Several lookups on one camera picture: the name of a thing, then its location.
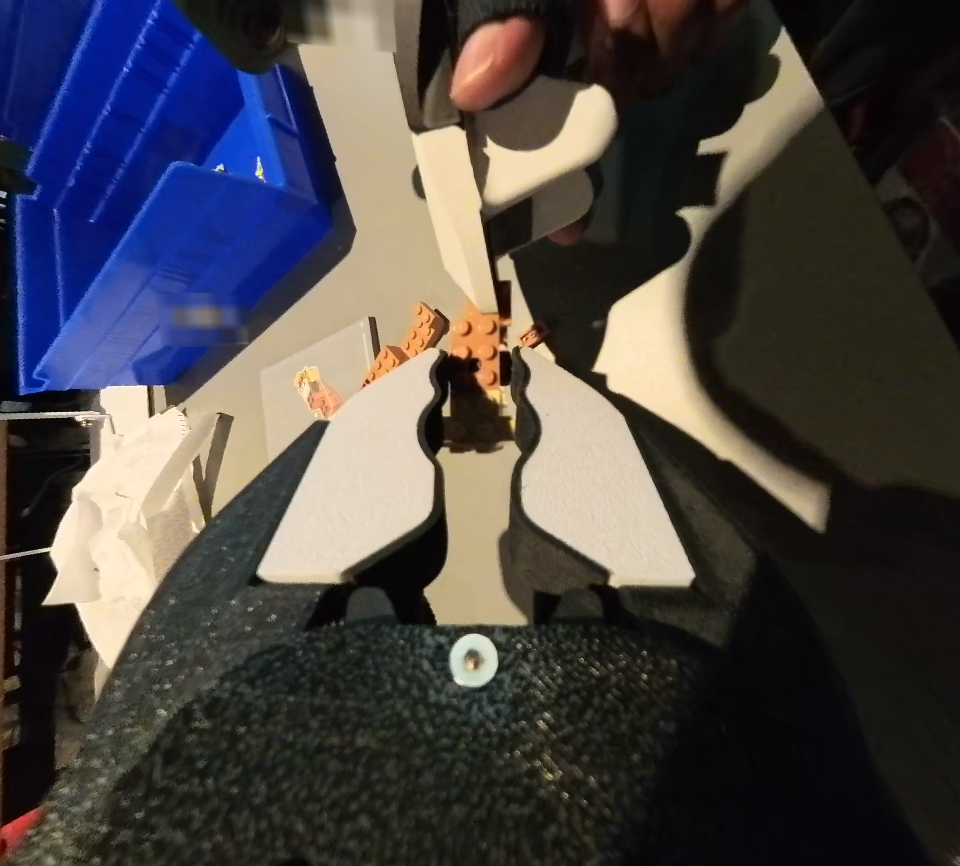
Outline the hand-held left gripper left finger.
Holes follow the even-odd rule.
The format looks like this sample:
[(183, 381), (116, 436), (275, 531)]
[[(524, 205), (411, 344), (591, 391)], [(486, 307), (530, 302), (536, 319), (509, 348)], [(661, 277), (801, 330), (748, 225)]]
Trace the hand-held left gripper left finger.
[(259, 562), (261, 580), (345, 582), (443, 518), (434, 422), (446, 358), (428, 349), (407, 360), (323, 426)]

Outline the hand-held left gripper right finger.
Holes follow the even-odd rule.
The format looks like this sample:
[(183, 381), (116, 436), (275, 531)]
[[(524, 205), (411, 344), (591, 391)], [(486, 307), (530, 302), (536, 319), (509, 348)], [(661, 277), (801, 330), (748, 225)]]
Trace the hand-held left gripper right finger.
[(510, 506), (613, 587), (683, 589), (694, 570), (623, 414), (537, 350), (513, 351)]

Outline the brown and tan brick model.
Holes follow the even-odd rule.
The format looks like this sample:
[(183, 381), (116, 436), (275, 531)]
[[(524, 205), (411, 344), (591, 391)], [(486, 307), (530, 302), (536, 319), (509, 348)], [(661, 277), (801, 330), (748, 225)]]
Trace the brown and tan brick model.
[(467, 301), (450, 329), (444, 437), (451, 452), (493, 452), (512, 438), (509, 320)]

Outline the grey desk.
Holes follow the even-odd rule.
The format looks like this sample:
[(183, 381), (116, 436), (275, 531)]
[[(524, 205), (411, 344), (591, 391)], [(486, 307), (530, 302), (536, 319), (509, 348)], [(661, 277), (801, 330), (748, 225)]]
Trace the grey desk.
[[(444, 273), (425, 211), (414, 196), (414, 152), (402, 130), (392, 58), (360, 49), (305, 45), (288, 58), (309, 82), (337, 159), (344, 199), (335, 229), (274, 290), (250, 321), (253, 341), (213, 351), (167, 390), (116, 387), (102, 405), (137, 465), (166, 465), (148, 441), (146, 401), (156, 410), (179, 401), (198, 435), (196, 455), (163, 508), (141, 525), (155, 576), (167, 572), (210, 515), (225, 507), (271, 460), (260, 372), (280, 363), (278, 394), (309, 362), (315, 345), (349, 324), (376, 318), (380, 342), (406, 325), (416, 300), (457, 309), (460, 292)], [(511, 282), (513, 331), (541, 309), (574, 332), (562, 364), (596, 371), (598, 389), (638, 404), (732, 461), (799, 518), (821, 527), (828, 495), (821, 483), (763, 452), (734, 427), (697, 379), (685, 333), (690, 260), (708, 227), (774, 161), (775, 153), (821, 107), (819, 95), (769, 0), (753, 0), (712, 57), (672, 93), (641, 102), (627, 132), (603, 161), (605, 188), (583, 246), (558, 265), (582, 267), (560, 280), (559, 300), (531, 310), (546, 292), (549, 242)]]

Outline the brown toy brick block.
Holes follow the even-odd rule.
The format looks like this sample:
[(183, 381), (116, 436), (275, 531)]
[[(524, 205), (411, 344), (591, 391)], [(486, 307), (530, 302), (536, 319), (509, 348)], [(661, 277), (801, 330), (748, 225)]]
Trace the brown toy brick block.
[(438, 346), (449, 328), (450, 321), (442, 312), (424, 301), (416, 301), (412, 308), (410, 325), (399, 343), (381, 347), (366, 370), (361, 387), (365, 388), (383, 379), (408, 360)]

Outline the grey instruction booklet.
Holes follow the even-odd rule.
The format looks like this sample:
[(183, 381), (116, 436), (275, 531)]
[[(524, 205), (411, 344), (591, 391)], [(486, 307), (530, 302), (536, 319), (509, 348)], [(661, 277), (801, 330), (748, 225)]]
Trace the grey instruction booklet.
[(276, 361), (260, 373), (269, 428), (303, 428), (332, 417), (360, 388), (379, 349), (371, 315)]

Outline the row of blue bins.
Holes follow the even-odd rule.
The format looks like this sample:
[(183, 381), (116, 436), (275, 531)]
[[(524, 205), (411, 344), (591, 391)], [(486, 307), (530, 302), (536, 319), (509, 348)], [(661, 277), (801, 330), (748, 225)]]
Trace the row of blue bins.
[(138, 217), (330, 211), (343, 191), (292, 53), (247, 73), (174, 0), (10, 0), (2, 120), (30, 150), (27, 235)]

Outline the white printed paper bag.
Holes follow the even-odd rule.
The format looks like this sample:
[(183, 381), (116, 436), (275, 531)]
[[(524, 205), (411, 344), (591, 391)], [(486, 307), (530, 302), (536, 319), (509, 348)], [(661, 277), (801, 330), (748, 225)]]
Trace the white printed paper bag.
[(150, 415), (136, 388), (100, 396), (90, 467), (74, 487), (42, 604), (70, 607), (107, 675), (163, 579), (210, 520), (232, 417)]

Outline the person's dark jacket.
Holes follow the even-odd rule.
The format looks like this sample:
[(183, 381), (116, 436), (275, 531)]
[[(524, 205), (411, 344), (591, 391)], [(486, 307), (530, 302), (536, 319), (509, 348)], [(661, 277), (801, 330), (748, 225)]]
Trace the person's dark jacket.
[[(872, 186), (958, 88), (959, 0), (773, 0)], [(841, 486), (829, 534), (867, 548), (839, 636), (870, 740), (933, 864), (958, 864), (958, 495)]]

